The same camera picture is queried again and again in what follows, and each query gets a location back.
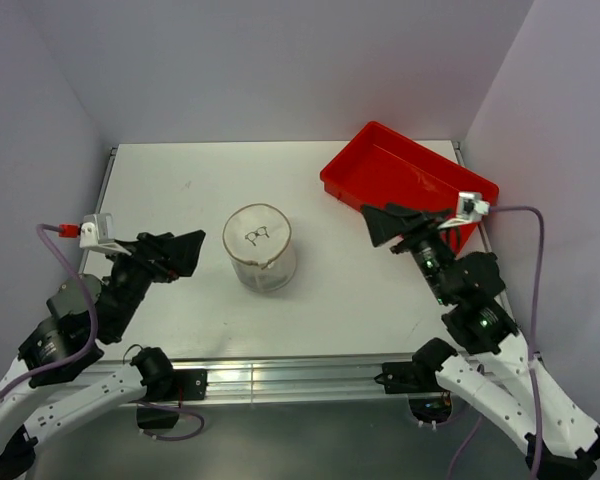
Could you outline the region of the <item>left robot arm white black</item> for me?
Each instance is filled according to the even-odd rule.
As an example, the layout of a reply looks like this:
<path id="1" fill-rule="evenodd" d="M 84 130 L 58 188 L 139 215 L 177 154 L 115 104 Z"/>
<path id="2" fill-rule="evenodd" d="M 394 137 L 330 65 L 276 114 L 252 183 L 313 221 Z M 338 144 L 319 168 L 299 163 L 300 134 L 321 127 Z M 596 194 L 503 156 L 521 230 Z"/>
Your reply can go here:
<path id="1" fill-rule="evenodd" d="M 39 238 L 69 275 L 47 301 L 49 315 L 19 346 L 0 381 L 0 479 L 16 479 L 35 463 L 45 443 L 127 402 L 144 407 L 171 400 L 175 371 L 158 347 L 143 347 L 108 378 L 50 403 L 49 398 L 104 355 L 103 346 L 121 341 L 154 283 L 169 284 L 193 275 L 206 234 L 139 234 L 114 245 L 105 257 L 104 278 L 77 273 L 52 232 L 79 238 L 85 224 L 39 224 Z"/>

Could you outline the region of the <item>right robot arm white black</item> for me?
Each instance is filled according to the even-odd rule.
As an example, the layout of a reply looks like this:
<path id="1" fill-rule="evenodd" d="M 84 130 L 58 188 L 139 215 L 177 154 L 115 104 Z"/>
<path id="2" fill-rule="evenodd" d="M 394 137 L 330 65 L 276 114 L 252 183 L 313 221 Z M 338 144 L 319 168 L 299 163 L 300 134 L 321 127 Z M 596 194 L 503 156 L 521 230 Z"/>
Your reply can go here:
<path id="1" fill-rule="evenodd" d="M 433 338 L 417 350 L 404 379 L 418 389 L 461 397 L 524 454 L 533 479 L 588 479 L 600 460 L 600 423 L 564 392 L 525 335 L 498 303 L 505 283 L 497 256 L 457 256 L 450 233 L 501 212 L 474 192 L 455 210 L 419 211 L 388 203 L 364 205 L 371 242 L 408 252 L 439 304 L 451 342 Z"/>

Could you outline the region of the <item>red plastic tray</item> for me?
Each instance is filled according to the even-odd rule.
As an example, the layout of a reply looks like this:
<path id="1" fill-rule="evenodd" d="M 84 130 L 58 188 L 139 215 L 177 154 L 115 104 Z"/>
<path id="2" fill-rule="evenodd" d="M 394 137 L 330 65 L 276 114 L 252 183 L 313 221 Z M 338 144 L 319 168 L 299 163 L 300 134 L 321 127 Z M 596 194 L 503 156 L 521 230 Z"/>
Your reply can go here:
<path id="1" fill-rule="evenodd" d="M 394 203 L 454 212 L 461 191 L 491 204 L 499 196 L 495 183 L 375 121 L 321 170 L 320 180 L 326 193 L 355 210 Z"/>

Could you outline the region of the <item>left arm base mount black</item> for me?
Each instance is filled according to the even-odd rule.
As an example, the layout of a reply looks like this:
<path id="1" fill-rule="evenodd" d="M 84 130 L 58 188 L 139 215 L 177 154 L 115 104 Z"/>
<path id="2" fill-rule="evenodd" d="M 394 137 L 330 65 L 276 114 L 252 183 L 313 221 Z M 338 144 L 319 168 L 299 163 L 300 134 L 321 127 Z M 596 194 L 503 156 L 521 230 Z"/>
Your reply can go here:
<path id="1" fill-rule="evenodd" d="M 136 408 L 136 424 L 139 429 L 157 435 L 170 435 L 180 420 L 195 420 L 183 412 L 188 402 L 202 401 L 206 397 L 208 371 L 204 368 L 176 369 L 170 386 L 160 395 L 151 394 L 143 402 L 170 410 L 148 407 L 143 404 Z"/>

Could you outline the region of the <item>aluminium frame rail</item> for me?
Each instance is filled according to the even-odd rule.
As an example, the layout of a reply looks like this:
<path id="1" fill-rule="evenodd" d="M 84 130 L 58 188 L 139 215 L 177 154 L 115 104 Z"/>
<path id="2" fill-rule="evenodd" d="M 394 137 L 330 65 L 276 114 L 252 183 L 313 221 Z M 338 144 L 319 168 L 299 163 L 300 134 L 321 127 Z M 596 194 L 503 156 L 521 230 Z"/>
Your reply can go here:
<path id="1" fill-rule="evenodd" d="M 274 360 L 171 361 L 158 347 L 135 345 L 122 362 L 97 362 L 74 380 L 31 388 L 23 383 L 8 395 L 9 401 L 27 400 L 34 408 L 51 400 L 94 386 L 97 397 L 115 404 L 160 395 L 171 384 L 176 369 L 208 371 L 209 404 L 284 403 L 377 399 L 384 389 L 373 378 L 386 358 L 324 357 Z"/>

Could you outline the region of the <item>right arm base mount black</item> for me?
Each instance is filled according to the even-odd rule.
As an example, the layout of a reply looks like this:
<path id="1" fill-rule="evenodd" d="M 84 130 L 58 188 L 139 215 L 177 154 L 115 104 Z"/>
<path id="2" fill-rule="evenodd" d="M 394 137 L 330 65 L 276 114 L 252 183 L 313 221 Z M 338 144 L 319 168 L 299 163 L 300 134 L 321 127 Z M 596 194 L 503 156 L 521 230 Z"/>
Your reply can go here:
<path id="1" fill-rule="evenodd" d="M 413 361 L 385 362 L 373 380 L 387 395 L 406 395 L 417 422 L 434 426 L 451 419 L 451 394 L 438 385 L 426 366 Z"/>

